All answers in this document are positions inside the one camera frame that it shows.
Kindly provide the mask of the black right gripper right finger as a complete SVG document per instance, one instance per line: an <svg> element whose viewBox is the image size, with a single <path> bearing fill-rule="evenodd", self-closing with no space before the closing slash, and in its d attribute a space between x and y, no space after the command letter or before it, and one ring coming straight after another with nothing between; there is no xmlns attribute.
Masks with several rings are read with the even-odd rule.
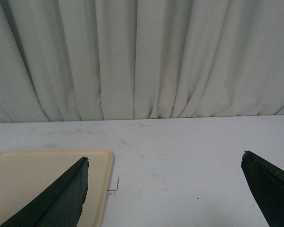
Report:
<svg viewBox="0 0 284 227"><path fill-rule="evenodd" d="M270 227L284 227L284 170L251 151L241 168L249 189Z"/></svg>

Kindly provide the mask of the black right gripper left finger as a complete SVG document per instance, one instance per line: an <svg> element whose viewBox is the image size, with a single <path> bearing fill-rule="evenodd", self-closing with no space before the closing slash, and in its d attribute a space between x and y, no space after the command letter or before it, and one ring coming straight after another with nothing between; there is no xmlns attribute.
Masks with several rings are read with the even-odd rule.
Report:
<svg viewBox="0 0 284 227"><path fill-rule="evenodd" d="M88 192L89 161L82 157L2 227L76 227Z"/></svg>

